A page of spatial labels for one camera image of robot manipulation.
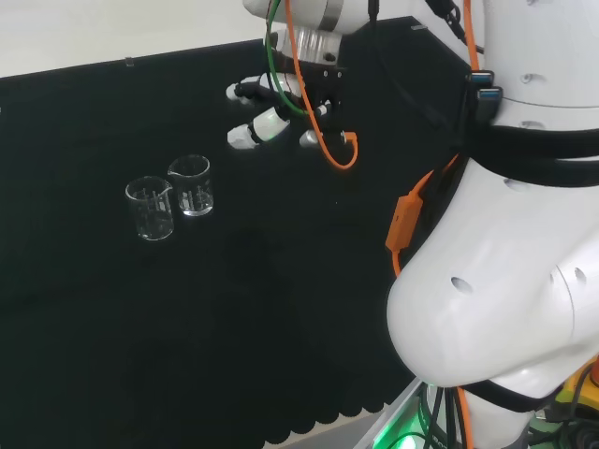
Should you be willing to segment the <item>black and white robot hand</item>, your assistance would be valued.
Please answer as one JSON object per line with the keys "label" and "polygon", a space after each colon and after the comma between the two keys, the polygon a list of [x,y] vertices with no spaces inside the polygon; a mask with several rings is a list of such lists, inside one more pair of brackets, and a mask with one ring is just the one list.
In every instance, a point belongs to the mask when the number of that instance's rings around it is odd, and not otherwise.
{"label": "black and white robot hand", "polygon": [[[338,125],[341,108],[340,81],[324,70],[315,74],[303,72],[306,93],[311,102],[314,116],[323,138],[332,150],[349,144],[347,133]],[[303,148],[319,146],[313,125],[307,115],[295,110],[304,109],[300,83],[293,73],[279,72],[275,75],[264,72],[247,77],[226,88],[226,98],[244,106],[261,104],[266,107],[250,122],[238,125],[227,132],[227,143],[236,150],[251,150],[280,136],[294,119],[305,121],[308,129],[299,138]]]}

